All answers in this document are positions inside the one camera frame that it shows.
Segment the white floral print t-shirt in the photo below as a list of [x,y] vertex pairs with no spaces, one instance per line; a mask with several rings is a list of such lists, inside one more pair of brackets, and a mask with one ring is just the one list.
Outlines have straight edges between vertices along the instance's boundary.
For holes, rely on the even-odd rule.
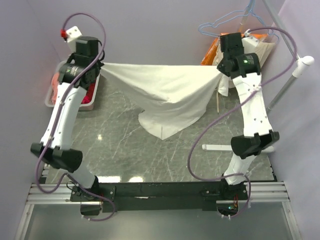
[[165,140],[198,121],[222,73],[212,65],[139,65],[104,63],[100,70],[143,112],[140,125]]

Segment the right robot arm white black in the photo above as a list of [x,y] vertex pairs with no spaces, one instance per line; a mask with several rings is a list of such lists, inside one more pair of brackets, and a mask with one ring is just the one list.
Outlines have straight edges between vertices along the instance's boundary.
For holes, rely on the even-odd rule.
[[236,185],[244,181],[252,161],[280,138],[280,134],[273,131],[267,116],[258,55],[246,53],[243,40],[239,32],[220,37],[223,58],[217,69],[231,78],[235,85],[243,117],[243,134],[231,139],[233,155],[223,174],[226,183],[219,187],[221,197],[226,200],[237,194]]

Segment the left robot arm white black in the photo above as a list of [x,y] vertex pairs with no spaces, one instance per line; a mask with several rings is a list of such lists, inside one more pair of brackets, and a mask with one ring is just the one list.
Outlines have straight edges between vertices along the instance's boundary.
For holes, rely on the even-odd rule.
[[45,134],[39,143],[30,147],[39,163],[63,170],[74,183],[82,186],[82,195],[88,201],[100,195],[98,180],[83,165],[83,153],[71,148],[71,136],[80,105],[103,66],[104,46],[96,37],[75,39],[75,52],[58,72],[56,101]]

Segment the orange hanging garment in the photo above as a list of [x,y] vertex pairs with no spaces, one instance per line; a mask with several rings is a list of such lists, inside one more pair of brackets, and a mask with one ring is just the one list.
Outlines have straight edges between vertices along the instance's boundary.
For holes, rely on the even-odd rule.
[[[267,38],[267,34],[250,34],[251,36],[257,38],[260,41],[264,41]],[[211,46],[209,47],[208,51],[206,52],[206,54],[204,55],[202,61],[201,61],[201,65],[203,66],[210,66],[213,64],[214,58],[216,56],[216,52],[218,49],[218,45],[219,45],[219,38],[215,38],[211,44]]]

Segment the beige hanging garment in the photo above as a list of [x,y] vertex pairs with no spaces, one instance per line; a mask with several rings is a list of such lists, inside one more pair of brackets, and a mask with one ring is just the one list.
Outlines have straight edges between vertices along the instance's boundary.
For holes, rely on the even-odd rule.
[[[257,45],[254,53],[257,54],[258,59],[259,59],[259,64],[262,67],[263,64],[266,62],[269,54],[271,51],[275,48],[276,43],[269,43],[269,42],[263,42],[260,41],[259,44]],[[217,92],[221,94],[222,96],[227,97],[229,93],[229,88],[234,88],[234,84],[232,80],[227,77],[226,75],[222,74],[219,83],[217,85]]]

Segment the pink garment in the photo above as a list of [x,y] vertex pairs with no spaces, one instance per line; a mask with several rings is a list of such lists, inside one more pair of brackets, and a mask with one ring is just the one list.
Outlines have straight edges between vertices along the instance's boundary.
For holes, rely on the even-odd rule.
[[53,90],[53,95],[51,97],[51,102],[53,104],[56,103],[56,99],[57,99],[57,94],[58,94],[58,85],[59,85],[59,73],[56,72],[53,77],[52,77],[52,80],[51,80],[51,87],[52,87],[52,90]]

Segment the white plastic laundry basket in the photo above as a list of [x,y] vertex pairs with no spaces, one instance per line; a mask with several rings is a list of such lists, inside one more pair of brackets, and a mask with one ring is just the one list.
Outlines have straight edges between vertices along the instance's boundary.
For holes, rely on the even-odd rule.
[[[66,61],[61,61],[56,69],[55,69],[55,73],[58,72],[58,70],[60,69],[60,67],[65,63]],[[94,93],[93,93],[93,97],[92,97],[92,100],[90,103],[88,104],[81,104],[80,107],[79,107],[79,111],[91,111],[93,110],[94,108],[94,102],[95,102],[95,98],[96,98],[96,94],[97,94],[97,89],[98,89],[98,84],[99,84],[99,80],[100,80],[100,75],[98,75],[98,77],[96,78],[95,80],[95,88],[94,88]],[[48,92],[47,92],[47,95],[45,97],[45,105],[49,108],[53,108],[54,107],[54,104],[52,103],[52,96],[53,96],[53,89],[52,89],[52,86],[50,84],[49,86],[49,89],[48,89]]]

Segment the silver white clothes rack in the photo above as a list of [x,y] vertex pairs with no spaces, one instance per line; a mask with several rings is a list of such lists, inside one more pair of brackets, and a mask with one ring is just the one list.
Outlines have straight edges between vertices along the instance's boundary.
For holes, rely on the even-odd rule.
[[[277,28],[280,28],[284,31],[286,30],[286,27],[284,26],[283,22],[281,21],[280,17],[279,17],[279,13],[273,8],[270,0],[262,0],[265,8],[267,9],[270,17],[273,20],[274,25]],[[253,15],[253,5],[255,3],[255,0],[250,0],[248,6],[246,7],[245,10],[245,14],[243,15],[243,18],[240,22],[240,27],[239,27],[239,31],[242,31],[247,18],[249,15],[248,13],[251,11],[251,15]],[[237,13],[237,12],[243,12],[241,10],[236,10],[233,11],[231,13],[228,13],[220,18],[218,18],[214,23],[203,23],[198,27],[198,31],[203,34],[203,35],[207,35],[207,36],[215,36],[213,33],[205,33],[202,29],[205,27],[212,27],[215,28],[215,24],[217,22],[219,22],[220,20],[222,20],[223,18],[226,18],[227,16],[233,14],[233,13]],[[281,37],[283,39],[283,41],[285,42],[288,50],[290,51],[291,55],[293,56],[293,60],[295,60],[295,69],[292,72],[291,77],[287,80],[287,82],[284,84],[284,86],[280,89],[280,91],[277,93],[277,95],[273,98],[273,100],[271,101],[271,103],[268,105],[268,107],[266,108],[266,112],[270,113],[271,110],[276,106],[276,104],[282,99],[282,97],[285,95],[285,93],[289,90],[289,88],[293,85],[293,83],[306,71],[308,70],[308,68],[310,66],[312,66],[315,62],[315,59],[312,56],[304,56],[304,57],[300,57],[298,54],[298,50],[296,51],[296,53],[294,53],[294,48],[293,46],[291,46],[291,43],[289,42],[289,37],[287,37],[284,33],[280,32]],[[214,145],[214,144],[203,144],[202,145],[202,149],[204,151],[212,151],[212,152],[232,152],[232,147],[230,145]],[[275,151],[273,146],[269,146],[267,148],[265,148],[264,150],[262,150],[262,154],[270,154],[273,153]]]

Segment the aluminium black mounting rail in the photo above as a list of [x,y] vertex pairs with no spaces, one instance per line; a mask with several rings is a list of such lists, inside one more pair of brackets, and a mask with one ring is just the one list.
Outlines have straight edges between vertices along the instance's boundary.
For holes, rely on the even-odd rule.
[[53,193],[52,184],[43,190],[33,184],[28,205],[79,205],[82,216],[90,218],[100,213],[121,211],[202,210],[219,211],[234,216],[251,203],[288,202],[283,182],[252,181],[243,176],[240,183],[229,185],[226,179],[193,182],[112,182],[100,183],[99,192],[91,195],[71,181],[60,185]]

